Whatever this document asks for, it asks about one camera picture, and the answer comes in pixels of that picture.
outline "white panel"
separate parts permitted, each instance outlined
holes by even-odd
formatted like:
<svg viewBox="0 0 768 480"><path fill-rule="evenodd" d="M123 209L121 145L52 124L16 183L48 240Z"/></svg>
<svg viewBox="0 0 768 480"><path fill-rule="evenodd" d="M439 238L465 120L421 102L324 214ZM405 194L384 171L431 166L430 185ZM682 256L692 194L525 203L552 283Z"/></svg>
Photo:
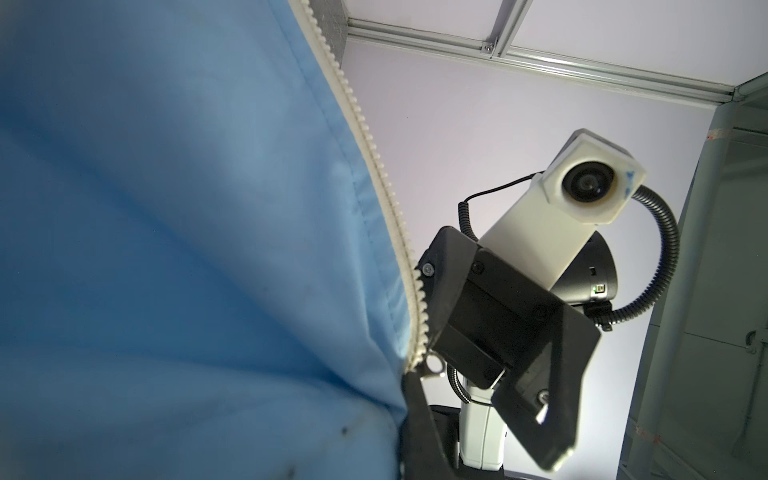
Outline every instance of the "white panel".
<svg viewBox="0 0 768 480"><path fill-rule="evenodd" d="M765 0L534 0L513 45L701 80L768 71Z"/></svg>
<svg viewBox="0 0 768 480"><path fill-rule="evenodd" d="M344 0L350 18L486 40L502 0Z"/></svg>
<svg viewBox="0 0 768 480"><path fill-rule="evenodd" d="M680 213L713 110L604 91L535 74L484 68L350 41L344 67L422 252L443 225L458 226L469 194L544 170L571 133L586 127L627 148L646 184ZM522 193L513 187L470 202L482 235ZM619 275L618 306L652 277L659 240L637 202L600 231ZM561 470L536 468L511 435L505 468L548 478L616 478L649 316L607 334L584 381L576 453ZM430 402L457 405L447 382Z"/></svg>

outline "zipper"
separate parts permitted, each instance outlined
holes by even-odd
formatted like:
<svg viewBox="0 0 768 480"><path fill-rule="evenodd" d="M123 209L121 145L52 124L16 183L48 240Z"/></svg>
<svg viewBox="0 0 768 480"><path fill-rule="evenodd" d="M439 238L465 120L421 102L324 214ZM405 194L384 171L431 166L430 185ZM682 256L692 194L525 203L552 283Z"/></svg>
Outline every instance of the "zipper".
<svg viewBox="0 0 768 480"><path fill-rule="evenodd" d="M323 74L333 91L336 101L344 113L349 128L357 141L362 156L368 166L373 187L379 198L384 213L389 238L395 250L395 257L400 268L400 276L406 289L406 300L411 320L411 332L406 353L405 372L409 372L422 362L427 352L427 304L424 301L424 283L419 279L421 272L416 269L418 264L406 230L406 222L402 218L399 202L395 200L392 184L387 181L381 156L376 152L376 144L369 133L366 118L361 113L357 98L353 95L349 81L344 77L341 65L331 52L323 31L317 26L317 19L310 7L309 0L289 0L293 14L299 22L304 37L310 44L315 58L323 70Z"/></svg>

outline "camera lens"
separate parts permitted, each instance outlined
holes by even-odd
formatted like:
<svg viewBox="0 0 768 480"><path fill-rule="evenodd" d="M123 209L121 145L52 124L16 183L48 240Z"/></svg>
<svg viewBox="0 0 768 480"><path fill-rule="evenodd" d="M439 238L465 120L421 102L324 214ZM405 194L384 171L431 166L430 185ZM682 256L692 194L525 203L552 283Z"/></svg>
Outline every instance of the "camera lens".
<svg viewBox="0 0 768 480"><path fill-rule="evenodd" d="M588 204L608 194L614 171L600 162L587 162L571 168L563 180L563 188L577 202Z"/></svg>

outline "ceiling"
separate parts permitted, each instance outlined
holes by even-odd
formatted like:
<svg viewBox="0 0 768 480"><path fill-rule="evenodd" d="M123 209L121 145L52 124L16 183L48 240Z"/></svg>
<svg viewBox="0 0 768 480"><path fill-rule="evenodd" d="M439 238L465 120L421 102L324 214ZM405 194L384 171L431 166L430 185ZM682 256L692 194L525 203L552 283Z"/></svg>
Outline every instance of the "ceiling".
<svg viewBox="0 0 768 480"><path fill-rule="evenodd" d="M478 40L489 37L502 4L344 1L350 18ZM512 44L738 85L768 71L766 24L766 0L532 0Z"/></svg>

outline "metal beam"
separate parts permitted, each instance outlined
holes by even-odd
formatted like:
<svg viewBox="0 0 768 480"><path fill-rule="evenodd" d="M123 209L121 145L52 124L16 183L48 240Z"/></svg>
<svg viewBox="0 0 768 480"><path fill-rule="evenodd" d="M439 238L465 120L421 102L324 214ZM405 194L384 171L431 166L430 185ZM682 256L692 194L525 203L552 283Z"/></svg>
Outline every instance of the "metal beam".
<svg viewBox="0 0 768 480"><path fill-rule="evenodd" d="M733 97L733 86L730 85L526 48L511 47L503 56L494 57L489 55L493 46L487 41L354 18L349 19L349 39L497 68L535 71L611 90L684 103L718 105L731 101Z"/></svg>
<svg viewBox="0 0 768 480"><path fill-rule="evenodd" d="M498 37L495 39L493 45L494 57L503 57L507 50L512 46L512 40L518 33L518 29L525 18L525 14L528 13L528 8L531 7L533 0L513 0L513 4L508 12L505 12L507 18L502 26Z"/></svg>

